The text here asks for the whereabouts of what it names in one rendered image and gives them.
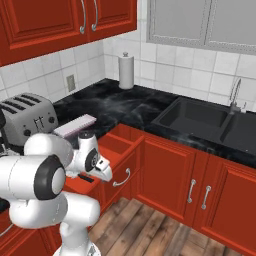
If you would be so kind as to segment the grey wall outlet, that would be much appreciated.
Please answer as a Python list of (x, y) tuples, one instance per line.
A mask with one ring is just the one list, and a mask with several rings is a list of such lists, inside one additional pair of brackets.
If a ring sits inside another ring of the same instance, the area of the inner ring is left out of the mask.
[(71, 91), (75, 90), (76, 86), (75, 86), (74, 76), (73, 75), (67, 76), (66, 80), (67, 80), (67, 85), (68, 85), (68, 91), (71, 92)]

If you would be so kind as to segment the white paper towel roll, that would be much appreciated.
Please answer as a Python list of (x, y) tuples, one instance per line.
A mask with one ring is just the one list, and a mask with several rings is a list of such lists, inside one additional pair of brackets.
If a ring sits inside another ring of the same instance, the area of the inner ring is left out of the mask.
[(118, 58), (119, 65), (119, 87), (124, 90), (132, 89), (134, 86), (134, 57), (124, 52)]

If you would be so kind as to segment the grey framed window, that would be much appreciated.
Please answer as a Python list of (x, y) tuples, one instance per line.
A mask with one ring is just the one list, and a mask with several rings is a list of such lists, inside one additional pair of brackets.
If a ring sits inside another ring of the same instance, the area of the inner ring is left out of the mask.
[(256, 55), (256, 0), (148, 0), (147, 41)]

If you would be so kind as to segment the wide red upper cupboard door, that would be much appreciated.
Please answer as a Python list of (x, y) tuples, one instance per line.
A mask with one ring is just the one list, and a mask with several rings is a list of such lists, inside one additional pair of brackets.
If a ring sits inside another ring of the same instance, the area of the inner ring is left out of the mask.
[(0, 0), (0, 67), (88, 42), (85, 0)]

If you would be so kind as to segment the red open drawer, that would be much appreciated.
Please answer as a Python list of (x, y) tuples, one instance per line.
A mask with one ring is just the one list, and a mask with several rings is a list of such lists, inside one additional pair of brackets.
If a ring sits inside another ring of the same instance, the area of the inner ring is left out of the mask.
[[(100, 153), (110, 161), (113, 178), (110, 182), (103, 182), (92, 177), (93, 183), (80, 178), (67, 178), (64, 190), (85, 194), (100, 202), (101, 212), (104, 212), (112, 203), (121, 197), (135, 198), (141, 192), (141, 168), (143, 166), (142, 133), (130, 126), (119, 124), (98, 140)], [(113, 187), (113, 182), (122, 182), (125, 172), (130, 168), (129, 180), (121, 186)]]

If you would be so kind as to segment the red lower cupboard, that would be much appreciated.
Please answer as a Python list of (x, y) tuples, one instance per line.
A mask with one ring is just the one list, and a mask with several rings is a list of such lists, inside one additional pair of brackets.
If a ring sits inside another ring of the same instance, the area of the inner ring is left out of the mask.
[(0, 237), (0, 256), (52, 256), (60, 245), (59, 225), (41, 229), (12, 226)]

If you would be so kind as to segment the silver tap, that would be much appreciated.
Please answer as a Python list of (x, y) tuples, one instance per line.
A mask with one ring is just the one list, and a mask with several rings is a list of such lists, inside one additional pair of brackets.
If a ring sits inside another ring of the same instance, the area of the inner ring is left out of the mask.
[(239, 94), (239, 90), (241, 87), (241, 82), (242, 78), (238, 77), (237, 81), (234, 83), (231, 94), (230, 94), (230, 113), (235, 114), (235, 113), (245, 113), (246, 112), (246, 105), (247, 103), (244, 103), (242, 107), (239, 107), (237, 105), (237, 97)]

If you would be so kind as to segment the black double sink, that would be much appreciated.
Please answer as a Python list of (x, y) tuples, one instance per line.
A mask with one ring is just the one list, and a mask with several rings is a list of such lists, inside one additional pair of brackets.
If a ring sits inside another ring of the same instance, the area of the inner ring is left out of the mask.
[(256, 155), (256, 115), (178, 97), (153, 123)]

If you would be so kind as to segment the red lower cupboard door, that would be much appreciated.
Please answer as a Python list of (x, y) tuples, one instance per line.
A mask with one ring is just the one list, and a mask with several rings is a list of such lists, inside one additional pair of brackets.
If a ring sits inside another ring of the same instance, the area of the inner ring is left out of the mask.
[[(211, 191), (206, 210), (202, 210), (207, 185)], [(256, 256), (256, 170), (212, 158), (203, 181), (195, 227), (245, 256)]]
[(146, 136), (139, 198), (191, 226), (193, 207), (187, 199), (195, 160), (196, 152), (193, 149)]

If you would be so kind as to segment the narrow red upper cupboard door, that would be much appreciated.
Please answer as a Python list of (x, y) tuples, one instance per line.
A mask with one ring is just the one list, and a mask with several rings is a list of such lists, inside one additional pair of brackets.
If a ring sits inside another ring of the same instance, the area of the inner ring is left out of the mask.
[(127, 33), (137, 29), (137, 0), (97, 0), (98, 26), (95, 32), (93, 0), (86, 0), (88, 37), (91, 42)]

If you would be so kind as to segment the pink striped block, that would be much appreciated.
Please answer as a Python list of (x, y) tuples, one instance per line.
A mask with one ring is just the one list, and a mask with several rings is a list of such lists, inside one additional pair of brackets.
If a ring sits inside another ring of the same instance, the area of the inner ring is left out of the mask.
[(68, 137), (96, 122), (96, 118), (89, 114), (84, 114), (62, 126), (56, 128), (53, 133), (60, 137)]

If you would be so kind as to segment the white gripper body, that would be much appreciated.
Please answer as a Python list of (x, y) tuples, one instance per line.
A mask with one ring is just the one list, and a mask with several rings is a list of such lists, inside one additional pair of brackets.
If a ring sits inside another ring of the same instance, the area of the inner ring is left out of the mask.
[(112, 169), (109, 165), (105, 166), (104, 168), (96, 167), (94, 169), (93, 175), (106, 182), (109, 182), (113, 177)]

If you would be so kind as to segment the silver four-slot toaster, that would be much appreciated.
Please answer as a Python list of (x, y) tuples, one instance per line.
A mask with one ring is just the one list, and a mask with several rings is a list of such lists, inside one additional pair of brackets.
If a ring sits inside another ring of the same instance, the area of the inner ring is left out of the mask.
[(21, 93), (0, 102), (6, 118), (4, 130), (8, 142), (23, 146), (36, 133), (51, 133), (58, 118), (50, 100), (33, 93)]

